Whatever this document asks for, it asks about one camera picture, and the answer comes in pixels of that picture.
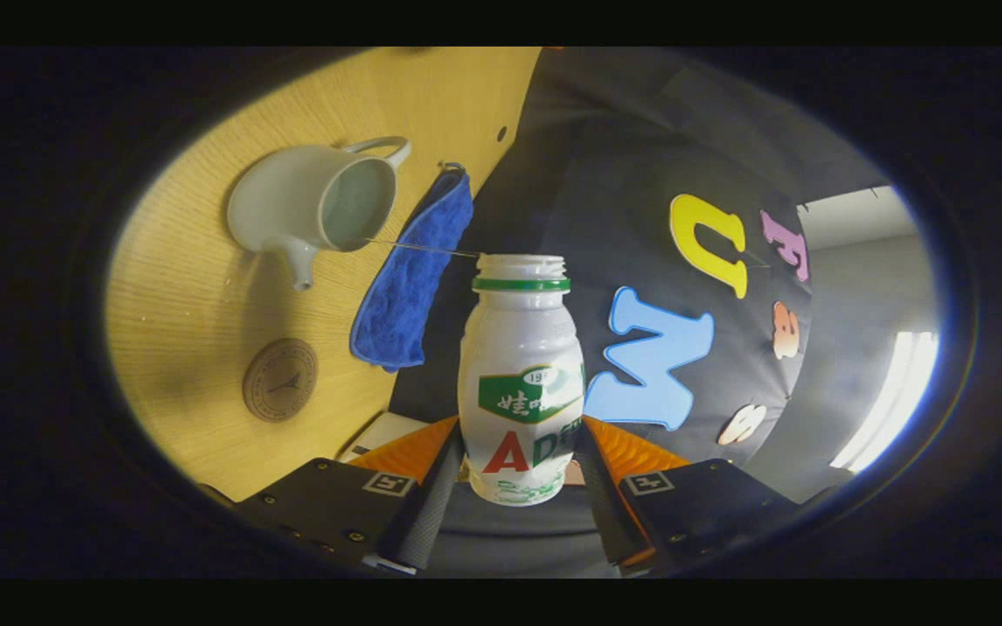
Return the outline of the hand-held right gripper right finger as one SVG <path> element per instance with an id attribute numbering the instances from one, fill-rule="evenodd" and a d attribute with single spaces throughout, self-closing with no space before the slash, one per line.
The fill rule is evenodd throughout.
<path id="1" fill-rule="evenodd" d="M 687 461 L 596 417 L 582 416 L 574 456 L 605 558 L 619 570 L 706 567 L 802 514 L 731 461 Z"/>

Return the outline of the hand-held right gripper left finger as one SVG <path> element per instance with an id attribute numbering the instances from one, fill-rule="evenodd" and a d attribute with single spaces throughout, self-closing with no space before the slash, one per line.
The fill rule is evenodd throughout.
<path id="1" fill-rule="evenodd" d="M 245 515 L 343 575 L 428 567 L 463 460 L 456 416 L 348 463 L 315 458 L 245 499 Z"/>

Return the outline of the white water bottle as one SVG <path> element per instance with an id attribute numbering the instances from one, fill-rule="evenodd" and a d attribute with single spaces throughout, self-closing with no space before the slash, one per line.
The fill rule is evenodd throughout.
<path id="1" fill-rule="evenodd" d="M 584 356 L 560 255 L 488 254 L 458 356 L 458 427 L 485 502 L 532 507 L 564 487 L 582 429 Z"/>

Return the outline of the round brown coaster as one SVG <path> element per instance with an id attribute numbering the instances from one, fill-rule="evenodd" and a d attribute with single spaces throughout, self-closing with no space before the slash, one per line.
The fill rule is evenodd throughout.
<path id="1" fill-rule="evenodd" d="M 317 352 L 308 343 L 278 338 L 248 364 L 242 388 L 246 408 L 267 423 L 290 420 L 309 403 L 317 373 Z"/>

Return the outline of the white teacup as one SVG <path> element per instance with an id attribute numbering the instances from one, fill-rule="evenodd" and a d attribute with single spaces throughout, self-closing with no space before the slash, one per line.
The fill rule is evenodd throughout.
<path id="1" fill-rule="evenodd" d="M 231 191 L 231 236 L 243 249 L 276 255 L 291 271 L 291 287 L 308 290 L 319 252 L 355 252 L 381 233 L 410 154 L 412 143 L 401 136 L 275 151 Z"/>

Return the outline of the white toaster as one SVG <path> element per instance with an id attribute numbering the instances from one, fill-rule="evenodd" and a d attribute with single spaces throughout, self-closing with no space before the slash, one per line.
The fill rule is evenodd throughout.
<path id="1" fill-rule="evenodd" d="M 428 425 L 430 423 L 425 421 L 385 411 L 382 415 L 375 417 L 365 428 L 362 428 L 362 431 L 345 445 L 344 449 L 339 452 L 337 460 L 340 463 L 349 463 L 359 456 L 364 456 L 367 452 L 387 443 L 393 443 L 400 437 L 422 430 Z"/>

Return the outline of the blue towel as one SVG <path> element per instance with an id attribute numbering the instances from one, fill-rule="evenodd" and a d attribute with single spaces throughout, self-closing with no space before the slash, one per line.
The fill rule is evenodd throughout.
<path id="1" fill-rule="evenodd" d="M 351 355 L 397 372 L 424 363 L 423 337 L 446 267 L 474 213 L 471 179 L 447 163 L 363 297 L 351 325 Z"/>

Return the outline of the black backdrop cloth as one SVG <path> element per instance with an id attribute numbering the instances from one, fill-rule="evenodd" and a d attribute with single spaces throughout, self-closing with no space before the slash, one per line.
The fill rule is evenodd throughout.
<path id="1" fill-rule="evenodd" d="M 392 409 L 458 417 L 460 343 L 488 254 L 560 255 L 584 356 L 584 416 L 687 461 L 743 469 L 790 401 L 811 328 L 811 239 L 797 210 L 887 184 L 811 112 L 671 49 L 542 53 L 518 134 L 473 199 Z M 430 578 L 619 570 L 574 456 L 549 502 L 485 502 L 465 451 Z"/>

